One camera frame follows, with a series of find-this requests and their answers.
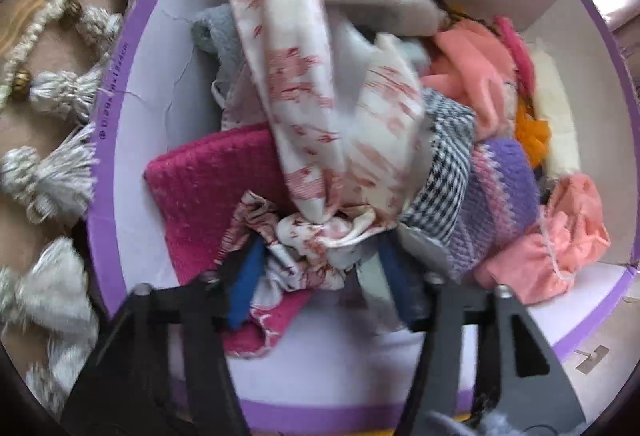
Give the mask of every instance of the gray fabric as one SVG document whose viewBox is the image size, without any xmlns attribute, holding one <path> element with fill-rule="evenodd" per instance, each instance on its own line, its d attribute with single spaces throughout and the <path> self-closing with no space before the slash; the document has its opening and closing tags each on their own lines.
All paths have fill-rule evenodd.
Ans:
<svg viewBox="0 0 640 436">
<path fill-rule="evenodd" d="M 427 416 L 435 424 L 444 427 L 451 436 L 525 436 L 521 431 L 509 425 L 505 415 L 496 411 L 485 413 L 477 430 L 473 430 L 467 425 L 439 412 L 430 412 Z M 587 423 L 580 424 L 573 431 L 559 436 L 579 436 L 588 426 L 589 424 Z"/>
<path fill-rule="evenodd" d="M 191 23 L 191 37 L 196 47 L 218 61 L 216 88 L 226 98 L 245 63 L 231 6 L 226 3 L 198 13 Z"/>
<path fill-rule="evenodd" d="M 338 5 L 356 26 L 397 36 L 431 37 L 446 13 L 432 0 L 324 0 L 327 7 Z"/>
</svg>

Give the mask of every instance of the red fabric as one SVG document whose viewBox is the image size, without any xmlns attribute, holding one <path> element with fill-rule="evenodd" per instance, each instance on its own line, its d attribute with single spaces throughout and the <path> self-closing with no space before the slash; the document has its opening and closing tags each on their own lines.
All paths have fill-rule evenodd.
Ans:
<svg viewBox="0 0 640 436">
<path fill-rule="evenodd" d="M 560 180 L 541 214 L 542 226 L 474 270 L 480 286 L 506 284 L 524 305 L 546 301 L 570 290 L 580 268 L 596 262 L 611 244 L 600 194 L 587 175 Z"/>
<path fill-rule="evenodd" d="M 151 161 L 145 180 L 180 284 L 210 269 L 245 191 L 292 210 L 266 124 L 214 133 Z"/>
</svg>

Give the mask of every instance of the fabric scrap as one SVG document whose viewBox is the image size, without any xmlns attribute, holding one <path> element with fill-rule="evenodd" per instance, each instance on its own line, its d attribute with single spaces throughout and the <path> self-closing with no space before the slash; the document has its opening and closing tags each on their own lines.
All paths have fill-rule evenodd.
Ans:
<svg viewBox="0 0 640 436">
<path fill-rule="evenodd" d="M 353 115 L 375 48 L 338 8 L 329 8 L 326 17 L 331 40 L 338 131 L 347 136 L 353 128 Z M 244 61 L 236 84 L 226 95 L 221 129 L 229 130 L 267 120 L 251 78 L 251 69 Z"/>
<path fill-rule="evenodd" d="M 191 23 L 191 38 L 202 51 L 215 57 L 218 63 L 216 88 L 226 98 L 244 64 L 231 6 L 225 3 L 198 13 Z"/>
<path fill-rule="evenodd" d="M 338 209 L 346 171 L 332 112 L 335 95 L 322 0 L 229 2 L 290 197 L 310 222 L 321 224 Z"/>
<path fill-rule="evenodd" d="M 476 144 L 460 215 L 449 242 L 453 280 L 523 235 L 538 216 L 540 194 L 522 146 L 513 139 Z"/>
<path fill-rule="evenodd" d="M 545 174 L 557 180 L 580 172 L 574 116 L 556 62 L 539 43 L 532 46 L 531 58 L 538 81 L 532 96 L 533 109 L 537 119 L 548 122 L 551 132 L 544 161 Z"/>
<path fill-rule="evenodd" d="M 610 246 L 602 201 L 585 174 L 562 178 L 537 225 L 474 270 L 486 289 L 506 284 L 525 304 L 536 304 L 574 286 L 580 268 L 596 262 Z"/>
<path fill-rule="evenodd" d="M 324 0 L 337 5 L 356 26 L 377 32 L 431 37 L 446 18 L 432 0 Z"/>
<path fill-rule="evenodd" d="M 398 50 L 400 40 L 378 34 L 346 142 L 345 203 L 365 203 L 392 223 L 401 210 L 422 121 L 420 82 Z"/>
<path fill-rule="evenodd" d="M 362 258 L 361 241 L 384 229 L 372 225 L 375 217 L 370 208 L 353 207 L 324 225 L 309 225 L 299 213 L 280 220 L 273 203 L 247 191 L 225 232 L 215 264 L 240 249 L 250 229 L 263 237 L 270 256 L 252 299 L 250 324 L 236 334 L 225 334 L 226 352 L 243 358 L 265 355 L 310 298 L 301 291 L 343 288 L 344 269 Z"/>
<path fill-rule="evenodd" d="M 476 114 L 430 88 L 422 97 L 425 114 L 433 121 L 433 162 L 423 188 L 400 221 L 446 245 L 468 185 Z"/>
<path fill-rule="evenodd" d="M 164 239 L 180 285 L 211 268 L 247 189 L 282 213 L 294 210 L 267 124 L 183 145 L 151 161 L 144 178 L 164 219 Z"/>
<path fill-rule="evenodd" d="M 494 25 L 500 40 L 511 53 L 515 63 L 518 93 L 521 96 L 532 96 L 536 90 L 536 70 L 527 43 L 513 28 L 513 23 L 507 17 L 495 16 Z"/>
<path fill-rule="evenodd" d="M 503 134 L 509 127 L 503 85 L 515 84 L 509 51 L 482 24 L 466 19 L 434 41 L 444 55 L 434 59 L 422 84 L 476 111 L 476 141 Z"/>
<path fill-rule="evenodd" d="M 540 167 L 548 152 L 551 130 L 545 120 L 536 120 L 529 115 L 527 105 L 518 98 L 518 112 L 515 120 L 514 137 L 527 154 L 532 169 Z"/>
</svg>

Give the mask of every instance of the white tassel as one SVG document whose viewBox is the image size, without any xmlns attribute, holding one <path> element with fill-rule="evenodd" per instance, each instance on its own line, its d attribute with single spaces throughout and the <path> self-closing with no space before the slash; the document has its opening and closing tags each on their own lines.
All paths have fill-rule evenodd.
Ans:
<svg viewBox="0 0 640 436">
<path fill-rule="evenodd" d="M 12 149 L 2 157 L 2 188 L 26 207 L 32 223 L 59 218 L 73 224 L 86 212 L 94 198 L 91 167 L 97 160 L 95 144 L 85 141 L 94 128 L 90 123 L 71 134 L 43 160 L 32 147 Z"/>
<path fill-rule="evenodd" d="M 71 239 L 59 237 L 49 244 L 25 275 L 0 269 L 0 320 L 18 326 L 34 323 L 95 343 L 97 318 L 87 297 L 84 265 Z"/>
<path fill-rule="evenodd" d="M 102 64 L 82 76 L 74 72 L 41 72 L 31 82 L 30 99 L 38 112 L 49 112 L 63 119 L 72 117 L 79 125 L 89 121 L 95 93 L 102 83 Z"/>
<path fill-rule="evenodd" d="M 42 364 L 35 364 L 27 371 L 24 381 L 36 400 L 58 419 L 65 406 L 67 395 L 49 369 Z"/>
<path fill-rule="evenodd" d="M 87 6 L 82 11 L 76 29 L 85 43 L 97 46 L 100 55 L 107 53 L 122 27 L 122 15 L 111 14 L 104 8 Z"/>
<path fill-rule="evenodd" d="M 70 340 L 50 338 L 47 344 L 49 354 L 49 369 L 55 379 L 60 384 L 60 388 L 68 396 L 71 393 L 84 364 L 91 355 L 97 340 L 96 338 L 86 340 Z"/>
</svg>

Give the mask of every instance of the gold bead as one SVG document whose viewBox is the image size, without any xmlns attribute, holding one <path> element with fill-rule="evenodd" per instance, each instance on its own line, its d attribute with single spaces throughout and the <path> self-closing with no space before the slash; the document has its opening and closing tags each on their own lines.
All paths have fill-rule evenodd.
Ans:
<svg viewBox="0 0 640 436">
<path fill-rule="evenodd" d="M 21 67 L 15 72 L 14 83 L 11 94 L 17 99 L 27 99 L 29 97 L 29 87 L 31 85 L 31 73 L 28 69 Z"/>
<path fill-rule="evenodd" d="M 73 27 L 82 16 L 82 5 L 76 1 L 69 1 L 65 5 L 65 10 L 60 17 L 60 25 L 68 30 Z"/>
</svg>

